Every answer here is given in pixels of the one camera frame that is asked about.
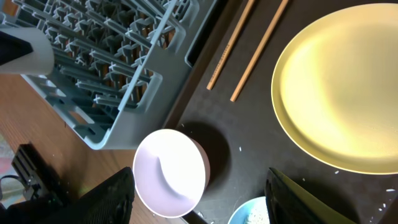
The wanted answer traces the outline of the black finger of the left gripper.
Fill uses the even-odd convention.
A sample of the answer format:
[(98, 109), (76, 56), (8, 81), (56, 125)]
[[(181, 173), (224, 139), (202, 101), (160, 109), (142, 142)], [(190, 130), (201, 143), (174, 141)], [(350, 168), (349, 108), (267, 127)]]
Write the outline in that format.
[(0, 65), (33, 52), (31, 44), (5, 32), (1, 32)]

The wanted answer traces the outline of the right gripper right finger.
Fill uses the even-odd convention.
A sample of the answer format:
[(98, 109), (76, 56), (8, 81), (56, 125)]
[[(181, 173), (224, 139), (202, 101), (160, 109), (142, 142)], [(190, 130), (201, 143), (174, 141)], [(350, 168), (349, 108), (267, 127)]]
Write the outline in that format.
[(357, 223), (348, 201), (324, 184), (299, 185), (275, 168), (267, 172), (266, 204), (271, 223)]

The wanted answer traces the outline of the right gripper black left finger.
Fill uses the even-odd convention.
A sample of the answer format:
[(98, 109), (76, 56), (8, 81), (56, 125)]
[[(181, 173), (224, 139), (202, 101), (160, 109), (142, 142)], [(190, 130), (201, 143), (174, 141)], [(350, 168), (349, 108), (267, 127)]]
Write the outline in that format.
[(128, 224), (134, 201), (134, 176), (125, 167), (46, 219), (49, 224)]

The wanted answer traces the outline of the rice and food scraps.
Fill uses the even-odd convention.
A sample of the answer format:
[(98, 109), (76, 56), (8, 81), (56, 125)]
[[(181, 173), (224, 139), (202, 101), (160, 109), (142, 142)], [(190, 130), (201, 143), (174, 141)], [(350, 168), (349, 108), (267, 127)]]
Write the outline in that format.
[(245, 224), (270, 224), (265, 205), (255, 205), (245, 219)]

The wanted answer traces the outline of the light blue bowl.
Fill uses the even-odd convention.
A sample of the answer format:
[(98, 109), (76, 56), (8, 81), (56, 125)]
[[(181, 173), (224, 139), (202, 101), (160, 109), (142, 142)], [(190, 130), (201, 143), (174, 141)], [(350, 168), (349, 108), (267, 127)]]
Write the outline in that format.
[(228, 224), (270, 224), (266, 197), (257, 197), (243, 203), (234, 211)]

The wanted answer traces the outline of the white paper cup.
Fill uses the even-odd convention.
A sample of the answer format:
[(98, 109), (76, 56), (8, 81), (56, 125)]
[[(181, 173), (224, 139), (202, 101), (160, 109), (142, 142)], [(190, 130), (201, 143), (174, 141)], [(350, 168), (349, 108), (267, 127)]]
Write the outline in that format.
[(1, 32), (29, 42), (33, 52), (1, 65), (2, 74), (48, 75), (55, 64), (52, 44), (45, 34), (34, 27), (2, 28)]

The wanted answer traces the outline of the pink white bowl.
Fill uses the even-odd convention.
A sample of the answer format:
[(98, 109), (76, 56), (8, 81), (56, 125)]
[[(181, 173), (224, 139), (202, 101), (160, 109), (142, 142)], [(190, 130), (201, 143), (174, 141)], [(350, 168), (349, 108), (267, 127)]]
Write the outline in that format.
[(173, 129), (150, 133), (132, 165), (136, 192), (154, 214), (180, 218), (201, 200), (210, 181), (210, 162), (194, 139)]

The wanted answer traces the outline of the dark brown serving tray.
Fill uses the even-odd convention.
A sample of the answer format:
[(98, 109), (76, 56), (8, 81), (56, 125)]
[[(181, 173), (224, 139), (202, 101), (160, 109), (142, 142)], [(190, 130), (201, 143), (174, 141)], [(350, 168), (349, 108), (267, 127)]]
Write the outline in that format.
[(326, 165), (297, 147), (272, 107), (272, 72), (280, 53), (305, 26), (354, 1), (290, 1), (239, 98), (231, 95), (279, 1), (256, 1), (212, 90), (211, 75), (245, 8), (219, 1), (189, 55), (190, 78), (166, 123), (198, 141), (211, 164), (210, 182), (188, 223), (227, 223), (244, 202), (264, 195), (267, 171), (283, 172), (323, 203), (356, 223), (397, 222), (397, 176), (366, 175)]

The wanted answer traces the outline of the grey plastic dish rack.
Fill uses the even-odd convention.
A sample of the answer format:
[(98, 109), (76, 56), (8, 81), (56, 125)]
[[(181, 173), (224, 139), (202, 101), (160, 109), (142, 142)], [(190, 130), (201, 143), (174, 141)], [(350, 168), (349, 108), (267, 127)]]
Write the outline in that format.
[(92, 149), (135, 149), (165, 123), (216, 1), (13, 0), (3, 28), (36, 28), (55, 56), (24, 80)]

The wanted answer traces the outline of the yellow round plate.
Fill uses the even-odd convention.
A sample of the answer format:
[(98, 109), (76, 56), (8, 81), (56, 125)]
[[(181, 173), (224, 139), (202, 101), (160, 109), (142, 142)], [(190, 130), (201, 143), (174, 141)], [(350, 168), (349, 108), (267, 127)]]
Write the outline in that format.
[(308, 155), (362, 174), (397, 173), (397, 4), (347, 7), (302, 29), (282, 51), (271, 98)]

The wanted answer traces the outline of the right wooden chopstick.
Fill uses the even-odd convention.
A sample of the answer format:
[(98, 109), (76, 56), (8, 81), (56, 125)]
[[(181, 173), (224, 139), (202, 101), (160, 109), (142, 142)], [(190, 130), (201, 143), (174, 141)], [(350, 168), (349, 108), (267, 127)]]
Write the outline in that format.
[(287, 7), (288, 3), (289, 3), (289, 0), (281, 0), (281, 3), (279, 5), (278, 9), (276, 10), (274, 17), (272, 18), (272, 20), (271, 20), (267, 30), (265, 31), (254, 55), (252, 56), (248, 66), (246, 67), (237, 87), (235, 88), (235, 90), (230, 98), (230, 101), (235, 102), (237, 100), (239, 94), (241, 93), (247, 79), (249, 78), (249, 75), (251, 74), (255, 64), (257, 63), (262, 51), (264, 50), (264, 48), (267, 44), (267, 41), (269, 40), (273, 30), (275, 29), (280, 17), (282, 16), (285, 8)]

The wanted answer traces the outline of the wooden chopstick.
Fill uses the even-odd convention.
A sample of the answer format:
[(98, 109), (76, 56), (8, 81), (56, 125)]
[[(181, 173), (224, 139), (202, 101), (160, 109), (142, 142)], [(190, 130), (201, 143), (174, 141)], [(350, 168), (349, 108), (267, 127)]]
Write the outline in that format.
[(239, 35), (241, 29), (243, 28), (243, 25), (246, 22), (246, 19), (248, 18), (249, 13), (251, 12), (251, 9), (252, 9), (252, 7), (253, 7), (255, 2), (256, 2), (255, 0), (248, 0), (248, 2), (246, 4), (246, 6), (245, 6), (240, 18), (239, 18), (239, 21), (237, 22), (236, 27), (234, 28), (234, 31), (231, 34), (231, 37), (229, 38), (229, 41), (228, 41), (228, 43), (227, 43), (227, 45), (226, 45), (226, 47), (225, 47), (225, 49), (224, 49), (224, 51), (222, 53), (217, 65), (216, 65), (216, 68), (215, 68), (215, 70), (214, 70), (214, 72), (213, 72), (213, 74), (212, 74), (212, 76), (210, 78), (210, 81), (208, 82), (208, 84), (206, 86), (207, 90), (212, 90), (213, 89), (213, 87), (214, 87), (214, 85), (215, 85), (215, 83), (216, 83), (216, 81), (217, 81), (217, 79), (218, 79), (218, 77), (219, 77), (219, 75), (220, 75), (220, 73), (221, 73), (226, 61), (227, 61), (227, 59), (228, 59), (228, 56), (229, 56), (229, 54), (232, 51), (232, 48), (233, 48), (233, 46), (234, 46), (234, 44), (235, 44), (235, 42), (236, 42), (236, 40), (238, 38), (238, 35)]
[(279, 5), (278, 9), (276, 10), (274, 17), (272, 18), (272, 20), (271, 20), (267, 30), (265, 31), (254, 55), (252, 56), (248, 66), (246, 67), (237, 87), (235, 88), (235, 90), (230, 98), (230, 101), (235, 102), (237, 100), (239, 94), (241, 93), (247, 79), (249, 78), (249, 75), (251, 74), (255, 64), (257, 63), (262, 51), (264, 50), (264, 48), (267, 44), (267, 41), (269, 40), (273, 30), (275, 29), (280, 17), (282, 16), (285, 8), (287, 7), (288, 3), (289, 3), (289, 0), (281, 0), (281, 3)]

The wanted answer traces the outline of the left wooden chopstick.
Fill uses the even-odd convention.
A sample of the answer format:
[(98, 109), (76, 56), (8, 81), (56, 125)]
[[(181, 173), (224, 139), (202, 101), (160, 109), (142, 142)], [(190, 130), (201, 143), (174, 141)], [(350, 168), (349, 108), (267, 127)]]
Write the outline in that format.
[(232, 48), (233, 48), (233, 46), (234, 46), (234, 44), (235, 44), (235, 42), (236, 42), (236, 40), (238, 38), (238, 35), (239, 35), (241, 29), (243, 28), (243, 25), (246, 22), (246, 19), (248, 18), (249, 13), (251, 12), (251, 9), (252, 9), (252, 7), (253, 7), (255, 2), (256, 2), (255, 0), (248, 0), (248, 2), (246, 4), (246, 6), (245, 6), (240, 18), (239, 18), (239, 21), (237, 22), (236, 27), (234, 28), (234, 31), (231, 34), (231, 37), (229, 38), (229, 41), (228, 41), (228, 43), (227, 43), (227, 45), (226, 45), (226, 47), (225, 47), (225, 49), (224, 49), (224, 51), (222, 53), (217, 65), (216, 65), (216, 68), (215, 68), (215, 70), (214, 70), (214, 72), (213, 72), (213, 74), (212, 74), (212, 76), (210, 78), (210, 81), (208, 82), (208, 84), (206, 86), (207, 90), (212, 90), (213, 89), (213, 87), (214, 87), (214, 85), (215, 85), (215, 83), (216, 83), (216, 81), (217, 81), (217, 79), (218, 79), (218, 77), (219, 77), (219, 75), (220, 75), (220, 73), (221, 73), (226, 61), (227, 61), (227, 59), (228, 59), (228, 56), (229, 56), (229, 54), (232, 51)]

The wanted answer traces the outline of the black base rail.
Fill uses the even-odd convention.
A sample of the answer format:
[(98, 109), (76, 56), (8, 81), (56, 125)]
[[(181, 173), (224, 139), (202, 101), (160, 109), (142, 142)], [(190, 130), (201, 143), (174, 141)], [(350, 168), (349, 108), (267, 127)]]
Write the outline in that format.
[(10, 159), (4, 160), (1, 174), (1, 205), (43, 200), (55, 208), (70, 203), (59, 175), (31, 144), (19, 145)]

